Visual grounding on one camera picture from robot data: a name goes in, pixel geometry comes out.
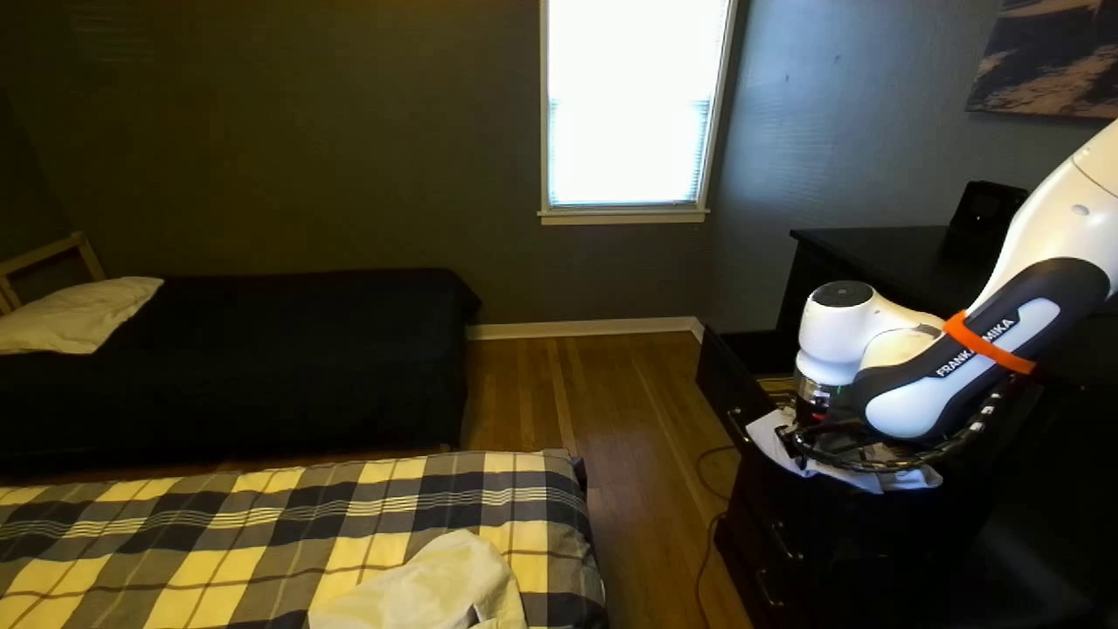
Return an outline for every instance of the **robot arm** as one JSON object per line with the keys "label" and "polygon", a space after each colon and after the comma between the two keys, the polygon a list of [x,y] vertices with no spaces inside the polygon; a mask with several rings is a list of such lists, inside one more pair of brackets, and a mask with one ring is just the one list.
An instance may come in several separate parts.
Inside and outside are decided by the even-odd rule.
{"label": "robot arm", "polygon": [[[890,306],[868,282],[816,292],[798,353],[803,406],[794,428],[783,428],[790,451],[868,471],[880,470],[868,465],[868,451],[942,449],[1008,373],[1027,373],[1116,287],[1118,123],[1035,189],[1008,230],[989,282],[951,321]],[[827,428],[858,429],[817,440]],[[910,454],[894,458],[894,470],[928,463]]]}

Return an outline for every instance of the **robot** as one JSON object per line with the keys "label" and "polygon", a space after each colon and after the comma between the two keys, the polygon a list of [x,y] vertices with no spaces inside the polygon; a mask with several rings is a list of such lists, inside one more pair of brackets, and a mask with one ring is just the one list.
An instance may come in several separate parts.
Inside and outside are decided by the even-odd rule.
{"label": "robot", "polygon": [[798,406],[752,419],[749,437],[794,476],[937,491],[933,463],[986,429],[1004,397],[1116,287],[1118,123],[1027,197],[965,310],[914,310],[870,282],[817,287],[798,331]]}

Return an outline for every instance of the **wooden floor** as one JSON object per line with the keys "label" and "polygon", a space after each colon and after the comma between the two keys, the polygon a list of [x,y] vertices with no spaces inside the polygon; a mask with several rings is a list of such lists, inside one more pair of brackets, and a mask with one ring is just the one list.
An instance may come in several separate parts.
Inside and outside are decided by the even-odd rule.
{"label": "wooden floor", "polygon": [[693,336],[501,339],[472,346],[468,449],[570,449],[615,629],[742,629],[712,523],[739,451],[697,390]]}

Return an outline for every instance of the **white pillow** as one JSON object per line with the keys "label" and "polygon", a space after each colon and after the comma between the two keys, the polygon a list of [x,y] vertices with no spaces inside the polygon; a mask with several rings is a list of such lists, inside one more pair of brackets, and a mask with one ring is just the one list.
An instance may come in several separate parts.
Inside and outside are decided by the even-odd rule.
{"label": "white pillow", "polygon": [[0,358],[75,353],[89,358],[130,321],[162,287],[159,277],[115,277],[63,287],[0,317]]}

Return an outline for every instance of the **plaid blanket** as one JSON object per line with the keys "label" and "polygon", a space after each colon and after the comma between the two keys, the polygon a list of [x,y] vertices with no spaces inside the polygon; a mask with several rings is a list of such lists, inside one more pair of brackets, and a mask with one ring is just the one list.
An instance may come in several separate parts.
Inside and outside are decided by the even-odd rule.
{"label": "plaid blanket", "polygon": [[532,626],[604,626],[567,451],[0,485],[0,626],[309,626],[452,527],[507,555]]}

